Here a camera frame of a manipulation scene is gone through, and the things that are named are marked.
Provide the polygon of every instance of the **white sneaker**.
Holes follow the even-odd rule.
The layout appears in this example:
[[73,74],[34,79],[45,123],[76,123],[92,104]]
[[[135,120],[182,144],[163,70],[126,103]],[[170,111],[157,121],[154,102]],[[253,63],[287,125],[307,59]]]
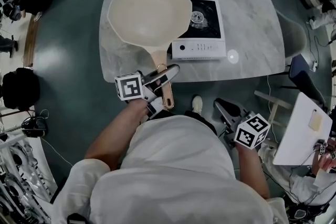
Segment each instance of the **white sneaker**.
[[38,20],[40,20],[41,16],[42,16],[42,12],[38,12],[34,18],[34,21],[37,22]]
[[200,97],[199,95],[196,95],[193,98],[192,107],[193,107],[193,112],[200,115],[202,112],[202,107],[203,107],[202,97]]

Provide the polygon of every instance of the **black bag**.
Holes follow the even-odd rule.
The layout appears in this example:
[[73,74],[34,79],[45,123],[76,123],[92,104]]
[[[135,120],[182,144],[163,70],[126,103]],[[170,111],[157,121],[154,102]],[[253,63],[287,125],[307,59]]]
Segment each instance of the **black bag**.
[[18,68],[4,75],[2,96],[5,107],[9,109],[28,110],[40,96],[37,76],[32,70]]

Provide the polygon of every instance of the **shoe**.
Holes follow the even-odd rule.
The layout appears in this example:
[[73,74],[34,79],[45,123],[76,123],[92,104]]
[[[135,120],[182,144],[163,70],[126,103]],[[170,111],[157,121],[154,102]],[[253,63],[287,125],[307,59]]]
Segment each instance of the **shoe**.
[[19,43],[17,41],[14,42],[14,48],[15,48],[15,51],[19,50]]
[[202,97],[196,95],[192,101],[193,112],[200,115],[202,112],[202,107],[203,107]]
[[42,16],[42,12],[38,12],[38,13],[35,15],[34,21],[37,22],[38,20],[40,20],[41,16]]

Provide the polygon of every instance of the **white shirt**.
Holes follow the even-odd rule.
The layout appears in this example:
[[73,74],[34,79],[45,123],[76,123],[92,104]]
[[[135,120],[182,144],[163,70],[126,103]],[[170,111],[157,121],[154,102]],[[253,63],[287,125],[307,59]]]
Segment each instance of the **white shirt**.
[[96,159],[78,162],[52,223],[74,212],[95,224],[288,223],[284,201],[265,201],[237,181],[225,146],[186,116],[140,125],[119,170]]

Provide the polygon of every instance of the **black chair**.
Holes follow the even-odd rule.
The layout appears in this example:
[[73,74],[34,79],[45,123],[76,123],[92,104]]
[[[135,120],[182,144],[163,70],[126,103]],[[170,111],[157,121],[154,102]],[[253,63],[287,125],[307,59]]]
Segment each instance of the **black chair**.
[[310,68],[304,57],[302,55],[293,57],[289,71],[280,74],[288,74],[289,79],[296,86],[281,86],[281,88],[300,90],[309,98],[319,101],[324,108],[326,101],[324,100],[321,92],[315,86],[314,82],[311,80],[309,73]]

